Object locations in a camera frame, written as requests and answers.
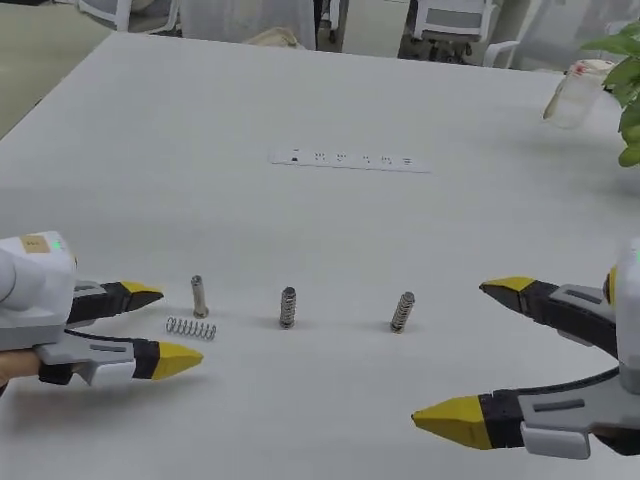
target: robotic arm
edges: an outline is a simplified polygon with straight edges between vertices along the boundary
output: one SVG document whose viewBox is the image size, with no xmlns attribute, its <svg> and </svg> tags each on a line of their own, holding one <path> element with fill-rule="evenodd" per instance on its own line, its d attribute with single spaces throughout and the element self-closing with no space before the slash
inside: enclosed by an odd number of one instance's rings
<svg viewBox="0 0 640 480">
<path fill-rule="evenodd" d="M 0 352 L 33 349 L 40 380 L 58 385 L 74 373 L 89 385 L 159 380 L 201 362 L 199 352 L 181 345 L 76 332 L 163 295 L 137 283 L 75 277 L 75 257 L 57 232 L 0 240 Z"/>
<path fill-rule="evenodd" d="M 490 280 L 480 289 L 566 338 L 602 349 L 619 366 L 562 385 L 450 399 L 415 412 L 415 425 L 481 450 L 525 447 L 586 459 L 593 433 L 620 454 L 640 454 L 640 239 L 626 245 L 602 289 L 526 277 Z"/>
</svg>

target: yellow fingertip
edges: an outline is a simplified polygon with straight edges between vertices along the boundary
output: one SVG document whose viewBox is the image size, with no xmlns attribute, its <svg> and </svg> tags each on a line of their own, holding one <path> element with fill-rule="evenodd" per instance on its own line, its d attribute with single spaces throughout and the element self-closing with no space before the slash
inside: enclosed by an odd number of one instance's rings
<svg viewBox="0 0 640 480">
<path fill-rule="evenodd" d="M 478 450 L 493 448 L 477 395 L 452 398 L 419 410 L 411 418 L 416 427 L 460 445 Z"/>
<path fill-rule="evenodd" d="M 142 283 L 137 282 L 120 282 L 124 288 L 129 290 L 130 293 L 140 293 L 140 292 L 151 292 L 151 293 L 162 293 L 162 290 L 155 287 L 149 287 Z"/>
<path fill-rule="evenodd" d="M 609 304 L 610 305 L 615 305 L 616 304 L 616 274 L 618 273 L 618 267 L 614 266 L 610 271 L 609 271 L 609 282 L 608 282 L 608 286 L 609 286 L 609 291 L 605 292 L 605 295 L 608 293 L 608 299 L 609 299 Z"/>
<path fill-rule="evenodd" d="M 535 279 L 529 277 L 505 277 L 505 278 L 497 278 L 495 280 L 487 280 L 482 283 L 480 286 L 494 286 L 494 287 L 504 287 L 510 290 L 514 290 L 516 292 L 521 292 L 529 285 L 535 282 Z"/>
<path fill-rule="evenodd" d="M 203 355 L 182 345 L 159 342 L 160 358 L 151 380 L 162 380 L 195 367 L 202 362 Z"/>
</svg>

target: metal spring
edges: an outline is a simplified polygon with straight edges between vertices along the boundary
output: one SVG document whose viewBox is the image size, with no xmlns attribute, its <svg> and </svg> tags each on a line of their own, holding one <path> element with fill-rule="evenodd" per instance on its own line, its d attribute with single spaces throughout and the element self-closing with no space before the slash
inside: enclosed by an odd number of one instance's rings
<svg viewBox="0 0 640 480">
<path fill-rule="evenodd" d="M 416 297 L 412 292 L 405 292 L 402 294 L 390 324 L 391 331 L 393 333 L 402 333 L 404 326 L 407 323 L 407 319 L 411 314 L 411 309 L 415 303 Z"/>
<path fill-rule="evenodd" d="M 280 301 L 280 327 L 287 329 L 293 327 L 296 316 L 296 290 L 287 287 L 282 291 Z"/>
<path fill-rule="evenodd" d="M 198 322 L 180 317 L 167 318 L 166 329 L 168 333 L 182 335 L 183 337 L 196 337 L 210 342 L 216 336 L 216 326 L 213 323 Z"/>
</svg>

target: metal pin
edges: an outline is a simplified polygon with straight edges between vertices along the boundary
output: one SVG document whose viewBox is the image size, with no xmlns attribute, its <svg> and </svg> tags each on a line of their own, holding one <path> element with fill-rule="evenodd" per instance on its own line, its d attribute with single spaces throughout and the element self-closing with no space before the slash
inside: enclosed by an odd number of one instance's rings
<svg viewBox="0 0 640 480">
<path fill-rule="evenodd" d="M 402 294 L 390 324 L 391 331 L 393 333 L 402 333 L 404 325 L 407 323 L 407 319 L 409 318 L 411 309 L 415 303 L 416 297 L 412 292 L 405 292 Z"/>
<path fill-rule="evenodd" d="M 191 278 L 191 290 L 193 290 L 193 316 L 207 318 L 209 309 L 204 299 L 204 285 L 200 275 L 194 275 Z"/>
<path fill-rule="evenodd" d="M 293 327 L 296 315 L 296 289 L 287 287 L 282 291 L 280 302 L 280 327 L 288 329 Z"/>
</svg>

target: label sticker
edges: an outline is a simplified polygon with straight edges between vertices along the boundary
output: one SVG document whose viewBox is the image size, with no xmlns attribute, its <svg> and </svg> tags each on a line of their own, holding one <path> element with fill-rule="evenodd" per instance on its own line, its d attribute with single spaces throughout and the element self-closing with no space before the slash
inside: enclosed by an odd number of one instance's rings
<svg viewBox="0 0 640 480">
<path fill-rule="evenodd" d="M 20 237 L 24 251 L 27 253 L 49 253 L 49 244 L 42 235 L 25 235 Z"/>
</svg>

